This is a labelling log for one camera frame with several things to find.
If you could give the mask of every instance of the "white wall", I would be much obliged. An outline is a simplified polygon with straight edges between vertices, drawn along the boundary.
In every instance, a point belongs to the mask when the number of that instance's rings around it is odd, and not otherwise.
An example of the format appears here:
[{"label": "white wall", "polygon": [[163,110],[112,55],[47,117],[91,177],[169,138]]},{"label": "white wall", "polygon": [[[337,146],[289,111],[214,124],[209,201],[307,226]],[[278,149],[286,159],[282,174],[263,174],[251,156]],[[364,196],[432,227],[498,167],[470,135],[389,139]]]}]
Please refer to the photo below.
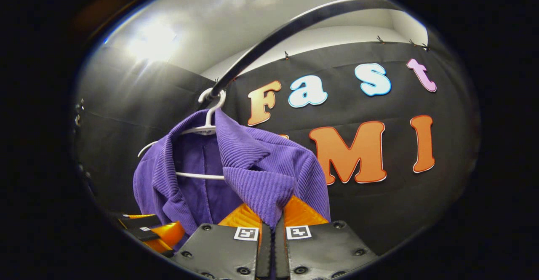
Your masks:
[{"label": "white wall", "polygon": [[[289,56],[293,56],[327,46],[377,41],[377,36],[388,42],[409,43],[408,40],[412,39],[417,44],[428,44],[427,30],[424,25],[405,12],[397,10],[388,11],[393,21],[393,29],[366,26],[334,26],[304,30],[277,44],[253,62],[242,73],[283,59],[285,57],[285,51]],[[206,69],[201,75],[210,80],[221,78],[246,51],[248,51],[248,48]]]},{"label": "white wall", "polygon": [[[382,27],[322,27],[319,29],[305,30],[298,32],[277,44],[274,48],[267,51],[253,62],[243,71],[243,73],[270,62],[283,59],[285,57],[285,51],[289,56],[294,56],[295,54],[315,50],[317,48],[325,48],[327,46],[377,41],[377,36],[380,36],[384,41],[388,42],[408,42],[407,38],[404,38],[396,31]],[[221,78],[234,62],[246,51],[247,50],[243,50],[234,54],[213,67],[210,67],[210,69],[207,69],[201,75],[211,80],[215,80],[217,77]]]},{"label": "white wall", "polygon": [[389,10],[389,12],[393,18],[393,29],[406,38],[406,42],[412,40],[415,44],[428,45],[429,37],[424,25],[403,11]]}]

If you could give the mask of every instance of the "black fabric curtain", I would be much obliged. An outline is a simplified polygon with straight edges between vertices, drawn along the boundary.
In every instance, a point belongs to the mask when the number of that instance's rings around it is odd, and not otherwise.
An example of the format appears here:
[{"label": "black fabric curtain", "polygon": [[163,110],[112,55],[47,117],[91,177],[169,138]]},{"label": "black fabric curtain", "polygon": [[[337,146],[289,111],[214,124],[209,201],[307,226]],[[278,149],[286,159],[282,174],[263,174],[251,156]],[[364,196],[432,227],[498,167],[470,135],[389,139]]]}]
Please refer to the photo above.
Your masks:
[{"label": "black fabric curtain", "polygon": [[[108,210],[140,213],[133,197],[136,155],[159,140],[178,122],[196,111],[200,93],[214,82],[166,63],[137,63],[113,48],[98,51],[83,73],[80,97],[80,159],[92,174],[98,203]],[[406,63],[414,58],[427,69],[437,91],[428,92]],[[382,96],[362,92],[357,65],[378,63],[391,82]],[[317,75],[328,93],[321,105],[291,107],[290,84],[305,75]],[[354,180],[328,186],[332,220],[346,221],[377,254],[396,247],[433,224],[462,192],[479,145],[479,118],[468,77],[442,46],[430,51],[406,43],[351,43],[320,48],[258,67],[228,86],[223,110],[241,125],[251,116],[248,94],[278,80],[275,107],[268,121],[255,127],[277,134],[316,153],[309,138],[314,128],[337,129],[348,147],[361,123],[381,121],[383,169],[387,178],[371,184]],[[433,119],[435,166],[414,173],[416,132],[410,120]],[[360,170],[359,164],[354,171]]]},{"label": "black fabric curtain", "polygon": [[168,63],[135,61],[115,48],[94,54],[81,73],[84,110],[76,148],[98,204],[140,213],[133,196],[137,154],[194,113],[198,96],[213,84]]}]

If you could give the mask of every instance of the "bolt hole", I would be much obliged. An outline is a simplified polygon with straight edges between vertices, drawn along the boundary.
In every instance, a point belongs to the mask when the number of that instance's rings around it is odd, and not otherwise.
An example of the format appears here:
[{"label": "bolt hole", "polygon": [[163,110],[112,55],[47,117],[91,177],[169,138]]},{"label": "bolt hole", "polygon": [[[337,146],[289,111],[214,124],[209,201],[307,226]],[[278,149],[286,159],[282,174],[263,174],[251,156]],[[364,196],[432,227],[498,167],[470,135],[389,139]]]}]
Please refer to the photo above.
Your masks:
[{"label": "bolt hole", "polygon": [[337,229],[341,229],[341,228],[344,228],[346,226],[346,224],[344,222],[339,222],[339,221],[335,221],[333,223],[333,226]]},{"label": "bolt hole", "polygon": [[362,249],[362,248],[358,249],[358,250],[354,253],[354,255],[356,255],[356,256],[362,256],[362,255],[365,255],[365,254],[366,254],[366,251],[365,251],[364,249]]},{"label": "bolt hole", "polygon": [[331,275],[331,278],[336,278],[336,277],[341,276],[341,275],[344,275],[344,274],[346,274],[346,272],[343,272],[343,271],[341,271],[341,272],[336,272],[335,274]]},{"label": "bolt hole", "polygon": [[242,275],[248,275],[251,273],[251,270],[248,268],[238,268],[237,272]]},{"label": "bolt hole", "polygon": [[301,275],[301,274],[305,274],[307,270],[308,268],[306,267],[297,267],[294,269],[294,273]]}]

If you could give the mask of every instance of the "black metal rod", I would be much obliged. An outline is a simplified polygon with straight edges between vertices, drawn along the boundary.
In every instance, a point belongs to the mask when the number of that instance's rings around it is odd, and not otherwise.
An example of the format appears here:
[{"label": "black metal rod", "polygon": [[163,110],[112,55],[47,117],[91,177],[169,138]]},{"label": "black metal rod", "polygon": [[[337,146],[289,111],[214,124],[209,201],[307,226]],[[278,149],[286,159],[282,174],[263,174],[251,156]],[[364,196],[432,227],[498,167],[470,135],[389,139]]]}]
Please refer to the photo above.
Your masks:
[{"label": "black metal rod", "polygon": [[245,54],[243,54],[243,56],[229,68],[227,73],[223,75],[223,78],[219,79],[213,86],[212,91],[208,94],[206,99],[204,99],[204,102],[200,104],[198,110],[208,107],[211,100],[216,98],[221,90],[234,81],[237,75],[268,50],[279,44],[279,42],[325,19],[344,13],[350,13],[352,11],[367,9],[401,10],[398,6],[386,0],[337,0],[306,11],[305,13],[294,17],[284,25],[281,25],[281,27],[269,34],[264,40],[245,52]]}]

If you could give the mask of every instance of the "orange letter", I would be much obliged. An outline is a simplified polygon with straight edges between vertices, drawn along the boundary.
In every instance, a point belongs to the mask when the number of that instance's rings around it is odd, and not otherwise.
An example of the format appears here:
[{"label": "orange letter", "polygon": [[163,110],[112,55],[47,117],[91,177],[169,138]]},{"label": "orange letter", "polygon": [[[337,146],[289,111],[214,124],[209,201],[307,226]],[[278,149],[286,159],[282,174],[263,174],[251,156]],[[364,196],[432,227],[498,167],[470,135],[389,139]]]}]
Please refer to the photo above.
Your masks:
[{"label": "orange letter", "polygon": [[275,93],[272,91],[278,92],[280,89],[281,83],[274,81],[249,93],[248,97],[251,98],[251,118],[247,121],[248,126],[268,121],[271,114],[266,112],[266,107],[264,106],[267,105],[268,108],[273,109],[273,106],[275,106]]},{"label": "orange letter", "polygon": [[417,136],[417,161],[414,164],[414,173],[428,171],[435,165],[432,156],[432,118],[427,115],[415,116],[410,120],[410,125],[416,130]]},{"label": "orange letter", "polygon": [[348,148],[341,135],[333,127],[319,127],[310,131],[309,138],[316,142],[316,156],[326,175],[326,184],[335,182],[329,172],[333,164],[343,183],[352,178],[358,163],[357,183],[378,182],[387,177],[382,164],[382,133],[385,125],[379,121],[369,121],[359,126],[352,146]]}]

